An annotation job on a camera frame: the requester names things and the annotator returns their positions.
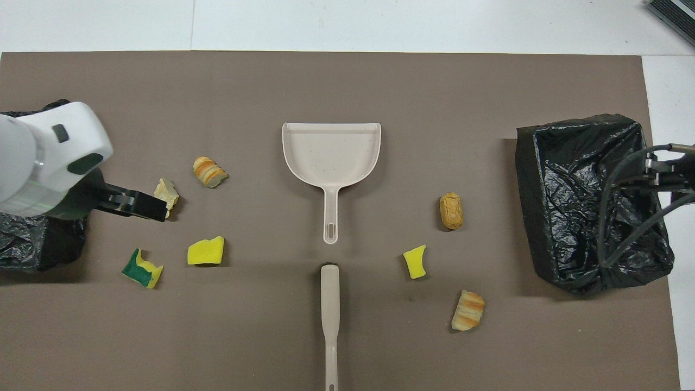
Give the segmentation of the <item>green and yellow sponge piece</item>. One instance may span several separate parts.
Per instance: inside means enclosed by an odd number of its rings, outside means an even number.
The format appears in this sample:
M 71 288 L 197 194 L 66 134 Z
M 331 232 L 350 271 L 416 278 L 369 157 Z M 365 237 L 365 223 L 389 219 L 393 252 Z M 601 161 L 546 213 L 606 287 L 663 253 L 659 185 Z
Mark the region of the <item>green and yellow sponge piece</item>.
M 164 266 L 154 265 L 152 262 L 144 259 L 142 257 L 142 249 L 136 248 L 121 273 L 147 289 L 155 289 L 163 269 Z

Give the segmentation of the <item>black bag lined bin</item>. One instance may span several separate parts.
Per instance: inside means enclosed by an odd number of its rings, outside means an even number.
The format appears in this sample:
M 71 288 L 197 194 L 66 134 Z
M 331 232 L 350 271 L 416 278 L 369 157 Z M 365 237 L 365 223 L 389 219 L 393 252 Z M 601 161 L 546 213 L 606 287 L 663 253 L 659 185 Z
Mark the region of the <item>black bag lined bin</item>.
M 536 274 L 571 294 L 647 285 L 670 274 L 675 256 L 655 223 L 602 267 L 597 240 L 605 181 L 646 147 L 640 123 L 619 114 L 520 127 L 515 151 L 521 210 Z
M 86 218 L 16 216 L 0 211 L 0 270 L 41 272 L 79 259 Z

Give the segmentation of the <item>small yellow sponge piece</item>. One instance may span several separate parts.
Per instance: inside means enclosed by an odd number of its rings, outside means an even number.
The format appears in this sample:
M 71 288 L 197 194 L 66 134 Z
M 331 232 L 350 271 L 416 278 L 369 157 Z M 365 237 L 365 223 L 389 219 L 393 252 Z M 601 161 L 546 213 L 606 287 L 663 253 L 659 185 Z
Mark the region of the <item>small yellow sponge piece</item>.
M 402 253 L 408 270 L 409 278 L 412 280 L 424 277 L 427 272 L 424 266 L 424 254 L 427 245 L 420 245 Z

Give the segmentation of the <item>beige hand brush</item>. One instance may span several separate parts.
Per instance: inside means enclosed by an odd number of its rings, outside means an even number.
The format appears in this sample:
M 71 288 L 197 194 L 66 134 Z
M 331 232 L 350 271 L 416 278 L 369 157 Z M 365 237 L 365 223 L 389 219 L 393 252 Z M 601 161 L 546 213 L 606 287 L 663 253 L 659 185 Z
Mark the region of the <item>beige hand brush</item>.
M 321 326 L 325 340 L 325 390 L 338 391 L 337 340 L 340 328 L 340 282 L 336 264 L 320 268 Z

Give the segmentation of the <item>pale bread chunk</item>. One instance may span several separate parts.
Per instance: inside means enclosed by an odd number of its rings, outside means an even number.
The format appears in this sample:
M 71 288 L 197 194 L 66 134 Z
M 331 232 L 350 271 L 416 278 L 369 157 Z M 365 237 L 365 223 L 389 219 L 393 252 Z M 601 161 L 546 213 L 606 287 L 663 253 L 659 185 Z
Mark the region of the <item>pale bread chunk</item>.
M 167 211 L 165 218 L 168 219 L 174 205 L 176 205 L 180 199 L 180 195 L 176 191 L 174 184 L 171 181 L 166 180 L 166 178 L 159 178 L 159 182 L 156 185 L 153 196 L 154 198 L 162 200 L 166 203 Z

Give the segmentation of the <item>brown bread roll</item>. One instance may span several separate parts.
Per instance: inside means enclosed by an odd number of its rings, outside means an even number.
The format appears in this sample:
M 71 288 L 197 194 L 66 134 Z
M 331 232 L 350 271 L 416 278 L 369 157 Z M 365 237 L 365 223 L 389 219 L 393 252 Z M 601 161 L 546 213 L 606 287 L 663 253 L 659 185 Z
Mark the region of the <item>brown bread roll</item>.
M 462 200 L 459 194 L 445 193 L 439 200 L 439 210 L 443 226 L 449 230 L 458 230 L 464 223 Z

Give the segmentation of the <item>striped croissant piece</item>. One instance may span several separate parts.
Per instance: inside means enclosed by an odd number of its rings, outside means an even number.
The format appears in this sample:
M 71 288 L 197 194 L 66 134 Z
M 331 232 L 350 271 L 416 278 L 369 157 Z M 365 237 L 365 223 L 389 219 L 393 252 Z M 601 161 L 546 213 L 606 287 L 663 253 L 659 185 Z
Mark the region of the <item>striped croissant piece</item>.
M 216 188 L 229 178 L 221 166 L 206 156 L 194 159 L 193 173 L 206 188 Z
M 469 331 L 478 327 L 485 309 L 481 295 L 462 289 L 450 326 L 454 331 Z

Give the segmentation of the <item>dark ribbed box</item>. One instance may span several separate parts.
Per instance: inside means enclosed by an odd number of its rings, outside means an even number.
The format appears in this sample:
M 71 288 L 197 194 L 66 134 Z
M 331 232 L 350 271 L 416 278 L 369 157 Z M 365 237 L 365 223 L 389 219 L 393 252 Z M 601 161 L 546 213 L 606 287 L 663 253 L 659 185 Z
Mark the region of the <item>dark ribbed box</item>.
M 695 0 L 646 0 L 646 7 L 673 29 L 695 36 Z

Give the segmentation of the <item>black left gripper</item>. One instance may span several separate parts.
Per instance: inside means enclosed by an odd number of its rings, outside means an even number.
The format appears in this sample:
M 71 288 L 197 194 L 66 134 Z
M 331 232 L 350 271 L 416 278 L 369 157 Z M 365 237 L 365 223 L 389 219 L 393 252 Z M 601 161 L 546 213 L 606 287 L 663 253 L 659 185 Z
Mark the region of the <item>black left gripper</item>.
M 95 210 L 119 216 L 138 216 L 160 222 L 166 220 L 166 201 L 139 191 L 134 191 L 134 198 L 132 198 L 126 192 L 127 189 L 109 185 L 100 170 L 93 170 L 87 174 L 87 194 L 95 203 Z

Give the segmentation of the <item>beige plastic dustpan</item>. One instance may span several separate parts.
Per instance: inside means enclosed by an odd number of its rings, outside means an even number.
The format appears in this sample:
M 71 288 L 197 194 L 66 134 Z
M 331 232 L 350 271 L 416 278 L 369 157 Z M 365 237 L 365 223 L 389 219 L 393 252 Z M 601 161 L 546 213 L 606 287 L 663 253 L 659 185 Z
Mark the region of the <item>beige plastic dustpan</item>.
M 281 144 L 289 170 L 324 193 L 323 241 L 338 242 L 339 193 L 374 170 L 382 126 L 369 123 L 285 122 Z

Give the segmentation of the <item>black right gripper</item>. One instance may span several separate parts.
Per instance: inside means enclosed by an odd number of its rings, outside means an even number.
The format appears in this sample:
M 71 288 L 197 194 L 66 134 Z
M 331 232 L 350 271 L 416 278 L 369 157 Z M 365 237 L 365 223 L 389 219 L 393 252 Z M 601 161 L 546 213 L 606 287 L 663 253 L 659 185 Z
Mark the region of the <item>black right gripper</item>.
M 695 146 L 668 146 L 670 153 L 680 153 L 678 159 L 662 161 L 655 183 L 663 191 L 695 191 Z M 620 170 L 619 188 L 625 191 L 649 191 L 652 176 L 648 175 L 650 159 L 631 159 Z

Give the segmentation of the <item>brown paper table mat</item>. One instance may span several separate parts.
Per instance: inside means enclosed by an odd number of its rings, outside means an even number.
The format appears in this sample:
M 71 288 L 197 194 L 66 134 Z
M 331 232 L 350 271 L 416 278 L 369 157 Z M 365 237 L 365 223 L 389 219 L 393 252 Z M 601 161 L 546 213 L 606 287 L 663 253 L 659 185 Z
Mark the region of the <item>brown paper table mat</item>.
M 319 269 L 340 267 L 339 388 L 680 388 L 668 281 L 572 295 L 535 275 L 516 129 L 620 113 L 649 130 L 639 57 L 271 52 L 5 53 L 0 111 L 90 105 L 109 183 L 181 198 L 166 223 L 95 212 L 82 257 L 0 272 L 0 391 L 323 391 Z M 289 170 L 285 122 L 382 126 L 370 175 L 338 196 Z M 229 178 L 206 188 L 206 156 Z M 464 223 L 439 200 L 454 192 Z M 187 264 L 221 236 L 223 262 Z M 412 280 L 402 253 L 427 245 Z M 136 248 L 155 289 L 121 271 Z M 451 328 L 462 289 L 478 327 Z

